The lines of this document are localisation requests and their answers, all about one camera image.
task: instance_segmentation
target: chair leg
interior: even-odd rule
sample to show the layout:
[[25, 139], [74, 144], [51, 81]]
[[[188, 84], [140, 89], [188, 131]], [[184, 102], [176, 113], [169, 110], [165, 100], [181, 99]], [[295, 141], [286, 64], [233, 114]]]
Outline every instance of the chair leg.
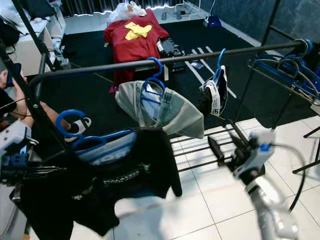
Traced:
[[[309, 132], [309, 133], [306, 134], [306, 135], [310, 135], [310, 133], [312, 134], [312, 132], [315, 133], [315, 130]], [[300, 167], [300, 168], [298, 168], [298, 169], [295, 169], [295, 170], [292, 171], [292, 173], [293, 173], [293, 174], [296, 174], [296, 173], [298, 173], [298, 172], [301, 172], [301, 171], [303, 171], [303, 170], [306, 170], [306, 169], [308, 169], [308, 168], [311, 168], [311, 167], [313, 167], [313, 166], [315, 166], [315, 165], [320, 164], [319, 152], [320, 152], [320, 139], [319, 139], [319, 143], [318, 143], [318, 148], [317, 148], [317, 150], [316, 150], [314, 162], [309, 163], [309, 164], [307, 164], [307, 165], [305, 165], [305, 166], [303, 166], [303, 167]]]
[[320, 126], [317, 127], [316, 129], [312, 130], [311, 132], [308, 132], [306, 135], [304, 135], [303, 137], [306, 139], [307, 137], [309, 137], [310, 135], [314, 134], [315, 132], [320, 130]]

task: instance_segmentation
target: dark wall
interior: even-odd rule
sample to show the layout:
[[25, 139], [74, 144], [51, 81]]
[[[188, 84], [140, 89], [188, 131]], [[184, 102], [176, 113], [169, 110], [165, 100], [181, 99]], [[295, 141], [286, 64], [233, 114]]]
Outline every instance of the dark wall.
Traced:
[[[201, 7], [209, 11], [212, 0]], [[224, 22], [262, 41], [275, 0], [216, 0], [213, 13]], [[295, 38], [320, 42], [320, 0], [281, 0], [273, 25]], [[286, 38], [276, 33], [267, 43], [280, 43]]]

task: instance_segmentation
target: red t-shirt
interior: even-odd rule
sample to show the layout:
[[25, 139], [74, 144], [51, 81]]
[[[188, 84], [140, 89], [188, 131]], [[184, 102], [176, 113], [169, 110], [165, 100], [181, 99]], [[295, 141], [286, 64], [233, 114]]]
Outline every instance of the red t-shirt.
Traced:
[[[169, 34], [158, 23], [156, 16], [150, 10], [146, 10], [146, 16], [133, 16], [129, 20], [116, 21], [111, 23], [104, 30], [104, 40], [112, 45], [114, 63], [124, 63], [138, 60], [145, 60], [149, 57], [160, 58], [157, 48], [158, 39], [168, 37]], [[138, 37], [127, 40], [125, 37], [130, 29], [125, 25], [133, 22], [141, 27], [151, 25], [152, 29], [146, 38]], [[129, 82], [134, 79], [135, 69], [116, 70], [114, 73], [114, 85]]]

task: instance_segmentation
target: plastic bag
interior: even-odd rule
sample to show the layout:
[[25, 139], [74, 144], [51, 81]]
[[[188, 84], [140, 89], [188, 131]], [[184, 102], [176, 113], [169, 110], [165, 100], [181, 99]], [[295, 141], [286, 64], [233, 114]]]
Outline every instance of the plastic bag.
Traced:
[[55, 0], [50, 2], [51, 7], [55, 8], [55, 7], [60, 7], [62, 5], [61, 0]]
[[[30, 21], [31, 17], [29, 13], [26, 10], [24, 10], [24, 13], [26, 15], [26, 18]], [[17, 25], [19, 27], [25, 26], [16, 7], [14, 6], [11, 0], [1, 0], [0, 16], [11, 24]]]
[[141, 8], [140, 5], [138, 6], [134, 1], [131, 1], [130, 4], [127, 1], [119, 3], [115, 10], [112, 11], [108, 16], [106, 20], [106, 26], [108, 27], [110, 24], [116, 21], [128, 20], [135, 15], [145, 16], [147, 15], [147, 12]]

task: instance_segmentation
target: black rubber mat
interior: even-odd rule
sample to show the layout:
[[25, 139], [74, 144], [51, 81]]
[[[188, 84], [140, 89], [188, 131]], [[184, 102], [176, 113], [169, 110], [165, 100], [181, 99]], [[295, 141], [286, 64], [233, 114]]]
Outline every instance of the black rubber mat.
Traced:
[[[167, 23], [161, 25], [166, 29], [174, 42], [191, 54], [192, 49], [206, 46], [213, 51], [226, 49], [240, 49], [251, 47], [246, 41], [234, 35], [223, 27], [206, 28], [201, 20]], [[74, 64], [72, 67], [89, 67], [111, 64], [113, 62], [112, 48], [104, 47], [103, 31], [86, 32], [66, 35], [62, 45], [65, 45], [66, 57]], [[227, 67], [227, 79], [229, 88], [236, 94], [234, 99], [230, 94], [223, 118], [235, 119], [239, 108], [245, 84], [248, 81], [250, 69], [247, 66], [251, 54], [225, 56], [222, 64]], [[217, 59], [205, 59], [215, 71]], [[205, 68], [199, 70], [203, 79], [211, 77], [211, 73]], [[94, 74], [82, 74], [79, 76], [63, 77], [46, 82], [42, 87], [41, 99], [57, 112], [66, 109], [78, 109], [92, 119], [92, 125], [86, 135], [102, 135], [124, 128], [136, 127], [133, 121], [120, 107], [117, 106], [114, 96], [108, 93], [113, 81], [112, 72], [99, 73], [103, 78]], [[140, 72], [135, 79], [144, 80], [148, 73]], [[168, 82], [167, 87], [175, 90], [195, 106], [202, 97], [199, 90], [200, 83], [194, 74], [187, 68], [186, 72], [175, 73]], [[248, 89], [244, 107], [239, 121], [256, 117], [266, 128], [270, 128], [275, 121], [282, 105], [288, 98], [288, 92], [278, 85], [258, 74]], [[294, 97], [284, 113], [280, 124], [290, 123], [296, 120], [314, 116], [309, 105]], [[205, 120], [205, 129], [220, 126], [222, 121], [215, 116], [209, 116]]]

